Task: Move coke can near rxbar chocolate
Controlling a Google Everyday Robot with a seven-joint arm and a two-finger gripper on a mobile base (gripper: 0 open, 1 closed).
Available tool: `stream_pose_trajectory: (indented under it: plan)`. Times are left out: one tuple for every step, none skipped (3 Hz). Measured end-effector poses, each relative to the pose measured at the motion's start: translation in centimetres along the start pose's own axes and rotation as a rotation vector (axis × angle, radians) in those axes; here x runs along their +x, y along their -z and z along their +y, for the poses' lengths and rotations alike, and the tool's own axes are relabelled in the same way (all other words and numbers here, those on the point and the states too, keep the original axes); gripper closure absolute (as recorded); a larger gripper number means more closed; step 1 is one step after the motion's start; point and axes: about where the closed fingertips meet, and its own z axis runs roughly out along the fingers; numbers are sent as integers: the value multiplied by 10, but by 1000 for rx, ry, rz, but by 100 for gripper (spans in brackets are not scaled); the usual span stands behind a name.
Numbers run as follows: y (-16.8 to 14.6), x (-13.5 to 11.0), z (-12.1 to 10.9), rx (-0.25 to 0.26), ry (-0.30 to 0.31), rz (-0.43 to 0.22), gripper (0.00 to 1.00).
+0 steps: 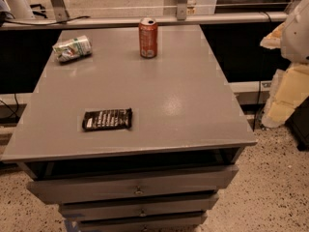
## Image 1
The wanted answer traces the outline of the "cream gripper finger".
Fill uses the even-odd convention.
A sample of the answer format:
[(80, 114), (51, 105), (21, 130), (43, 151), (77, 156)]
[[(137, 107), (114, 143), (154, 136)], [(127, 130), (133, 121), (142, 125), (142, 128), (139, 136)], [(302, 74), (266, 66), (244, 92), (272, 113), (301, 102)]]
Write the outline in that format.
[(291, 63), (285, 71), (277, 70), (271, 81), (262, 124), (267, 128), (280, 127), (308, 97), (308, 64)]
[(281, 37), (285, 23), (282, 22), (272, 32), (262, 38), (260, 46), (267, 49), (275, 49), (281, 47)]

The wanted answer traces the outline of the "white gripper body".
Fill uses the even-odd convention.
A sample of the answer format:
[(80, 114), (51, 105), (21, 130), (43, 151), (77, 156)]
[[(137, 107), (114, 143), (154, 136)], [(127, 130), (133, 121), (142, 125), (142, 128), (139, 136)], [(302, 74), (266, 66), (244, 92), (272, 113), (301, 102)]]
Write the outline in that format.
[(309, 63), (309, 0), (289, 13), (282, 31), (281, 55), (293, 63)]

